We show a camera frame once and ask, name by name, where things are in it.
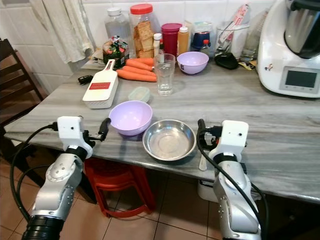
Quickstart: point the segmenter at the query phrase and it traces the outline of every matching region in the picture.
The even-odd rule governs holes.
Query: gray table top
[[[85,129],[95,134],[112,107],[127,101],[134,88],[145,86],[151,91],[148,103],[153,109],[152,123],[177,119],[196,133],[200,118],[207,126],[220,125],[223,120],[247,122],[248,146],[242,161],[252,182],[265,193],[320,203],[319,99],[273,94],[262,87],[255,71],[227,70],[210,62],[196,75],[176,69],[174,93],[170,96],[158,95],[156,83],[120,78],[112,107],[89,109],[82,102],[88,86],[80,86],[77,78],[95,72],[80,69],[29,114],[12,123],[5,136],[25,141],[32,132],[60,116],[79,115],[84,117]],[[106,140],[96,143],[94,156],[213,181],[209,163],[206,171],[198,168],[198,149],[175,162],[158,161],[144,151],[141,138],[124,138],[111,127]],[[62,149],[58,133],[49,130],[36,135],[31,143]]]

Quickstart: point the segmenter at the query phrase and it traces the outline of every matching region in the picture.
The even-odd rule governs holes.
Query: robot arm
[[[200,141],[207,150],[211,150],[209,158],[238,184],[258,211],[251,197],[251,182],[240,164],[248,129],[248,124],[241,121],[225,120],[222,127],[212,128],[205,128],[203,121],[199,123],[202,134],[210,132],[215,136],[211,149],[208,149],[209,146],[203,139]],[[215,172],[213,190],[219,202],[218,214],[223,239],[261,240],[261,226],[253,210],[235,186],[219,171]]]
[[[82,177],[83,162],[92,156],[94,141],[106,138],[107,118],[99,133],[89,136],[82,117],[62,116],[57,120],[59,137],[65,153],[47,169],[44,185],[39,190],[32,208],[23,240],[58,240],[70,212],[74,194]]]

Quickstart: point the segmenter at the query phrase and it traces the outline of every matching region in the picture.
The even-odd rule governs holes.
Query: black cable
[[[41,132],[44,129],[53,129],[55,131],[58,130],[58,125],[57,122],[54,122],[53,124],[49,124],[47,126],[43,126],[41,128],[39,128],[38,130],[36,130],[34,133],[32,133],[28,139],[22,144],[22,146],[19,148],[19,150],[16,152],[16,154],[13,157],[12,163],[11,163],[11,168],[10,168],[10,186],[11,186],[11,192],[13,195],[13,199],[16,203],[16,205],[18,206],[20,212],[22,213],[23,217],[27,220],[27,222],[29,221],[30,215],[28,213],[28,211],[25,209],[24,205],[21,202],[21,199],[18,198],[17,196],[17,192],[15,189],[15,179],[14,179],[14,170],[15,170],[15,166],[16,166],[16,160],[17,160],[17,156],[20,154],[20,152],[27,146],[28,142],[39,132]]]
[[[16,195],[17,197],[21,200],[21,197],[20,197],[20,188],[21,188],[21,184],[22,184],[22,181],[24,180],[25,176],[28,174],[28,172],[34,170],[34,169],[40,169],[40,168],[48,168],[50,167],[50,165],[39,165],[39,166],[33,166],[33,167],[30,167],[27,171],[25,171],[22,176],[19,178],[19,181],[18,181],[18,184],[16,185]]]
[[[251,186],[260,194],[262,201],[263,201],[263,206],[265,210],[265,218],[264,218],[264,230],[263,230],[263,239],[267,239],[268,236],[268,229],[269,229],[269,206],[267,203],[266,196],[264,193],[253,183],[251,183]]]
[[[200,134],[202,134],[202,131],[198,131],[198,133],[196,134],[196,144],[201,152],[201,154],[220,172],[222,173],[226,179],[228,179],[233,185],[234,187],[239,191],[239,193],[243,196],[243,198],[245,199],[245,201],[249,204],[250,208],[252,209],[256,219],[258,220],[260,227],[261,227],[261,231],[264,232],[265,228],[263,227],[263,222],[261,221],[261,218],[259,216],[258,211],[256,210],[255,206],[252,204],[252,202],[250,201],[250,199],[248,198],[248,196],[245,194],[245,192],[239,187],[239,185],[235,182],[235,180],[233,180],[232,177],[230,177],[230,175],[228,173],[226,173],[215,161],[213,161],[203,150],[203,148],[200,145]]]

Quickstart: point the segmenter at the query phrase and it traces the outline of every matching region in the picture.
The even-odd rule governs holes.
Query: white curtain
[[[81,0],[30,0],[30,3],[64,63],[84,59],[87,49],[93,51]]]

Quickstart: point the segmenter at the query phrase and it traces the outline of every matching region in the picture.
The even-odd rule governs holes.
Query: purple bowl
[[[200,73],[209,61],[207,54],[199,51],[188,51],[176,58],[179,68],[186,74]]]
[[[111,110],[109,118],[118,133],[134,136],[142,133],[150,125],[152,108],[143,101],[125,101]]]

